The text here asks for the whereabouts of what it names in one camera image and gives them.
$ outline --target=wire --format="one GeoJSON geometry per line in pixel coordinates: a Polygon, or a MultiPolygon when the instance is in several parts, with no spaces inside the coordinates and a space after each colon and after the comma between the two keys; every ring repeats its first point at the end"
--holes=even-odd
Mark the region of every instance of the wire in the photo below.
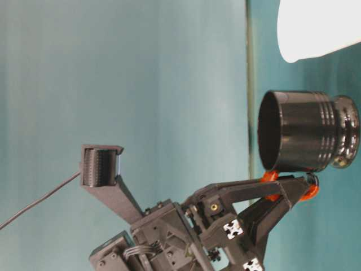
{"type": "Polygon", "coordinates": [[[50,192],[46,193],[44,196],[42,196],[41,198],[35,200],[33,203],[25,206],[23,209],[21,209],[19,212],[17,212],[16,214],[14,214],[12,217],[10,217],[7,221],[5,221],[4,223],[2,223],[0,225],[0,230],[2,230],[3,228],[5,228],[7,225],[9,225],[10,223],[12,223],[15,219],[17,219],[19,216],[21,216],[23,213],[25,213],[27,210],[33,208],[34,206],[38,205],[40,202],[42,202],[43,200],[47,199],[48,197],[50,197],[52,194],[54,194],[55,192],[57,192],[60,188],[62,188],[63,186],[67,185],[68,183],[70,183],[71,181],[73,181],[76,177],[78,177],[80,175],[80,171],[74,173],[70,178],[68,178],[67,180],[63,181],[60,185],[58,185],[56,188],[54,188],[53,190],[51,190],[50,192]]]}

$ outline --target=teal wall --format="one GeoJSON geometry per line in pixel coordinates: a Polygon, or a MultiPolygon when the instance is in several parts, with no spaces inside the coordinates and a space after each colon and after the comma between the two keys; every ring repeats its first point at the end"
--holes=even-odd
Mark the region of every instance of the teal wall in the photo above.
{"type": "MultiPolygon", "coordinates": [[[[255,176],[263,173],[256,125],[258,108],[266,91],[316,90],[331,96],[345,94],[361,108],[361,44],[321,58],[286,63],[277,44],[278,6],[278,0],[248,1],[255,176]]],[[[360,175],[360,155],[347,169],[328,167],[318,174],[320,194],[310,202],[295,206],[271,233],[265,262],[268,270],[359,269],[360,175]]]]}
{"type": "Polygon", "coordinates": [[[159,188],[248,178],[245,2],[160,2],[159,188]]]}
{"type": "MultiPolygon", "coordinates": [[[[119,144],[140,205],[248,178],[244,1],[0,0],[0,220],[119,144]]],[[[74,181],[0,231],[1,270],[92,270],[128,226],[74,181]]]]}
{"type": "MultiPolygon", "coordinates": [[[[78,169],[82,143],[126,147],[122,172],[156,201],[156,1],[0,1],[0,220],[78,169]]],[[[92,270],[128,225],[75,180],[0,231],[0,270],[92,270]]]]}

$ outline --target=orange gripper pad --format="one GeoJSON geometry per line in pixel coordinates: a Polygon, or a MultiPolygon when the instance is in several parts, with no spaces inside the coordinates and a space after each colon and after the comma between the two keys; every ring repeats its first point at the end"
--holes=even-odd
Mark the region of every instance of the orange gripper pad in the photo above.
{"type": "MultiPolygon", "coordinates": [[[[278,171],[266,171],[263,174],[263,177],[261,178],[261,182],[272,182],[272,181],[276,181],[278,178],[279,172],[278,171]]],[[[269,195],[266,196],[265,198],[275,202],[276,200],[278,200],[280,197],[280,195],[269,195]]]]}
{"type": "MultiPolygon", "coordinates": [[[[261,178],[261,182],[272,182],[272,181],[276,181],[278,178],[279,172],[277,171],[266,171],[263,175],[263,177],[261,178]]],[[[300,202],[304,202],[306,200],[312,199],[314,198],[318,192],[320,190],[320,187],[317,185],[311,185],[309,190],[307,191],[307,193],[300,199],[300,202]]],[[[278,200],[280,197],[280,195],[269,195],[266,196],[265,198],[275,202],[276,200],[278,200]]]]}

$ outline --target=screw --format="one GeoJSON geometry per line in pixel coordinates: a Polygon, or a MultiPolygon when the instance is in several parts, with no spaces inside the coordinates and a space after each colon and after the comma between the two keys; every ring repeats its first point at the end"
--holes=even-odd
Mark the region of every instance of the screw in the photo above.
{"type": "Polygon", "coordinates": [[[210,209],[214,212],[214,211],[218,210],[218,205],[214,203],[210,206],[210,209]]]}
{"type": "Polygon", "coordinates": [[[192,216],[191,210],[189,210],[189,209],[186,210],[186,216],[187,216],[187,217],[191,217],[191,216],[192,216]]]}

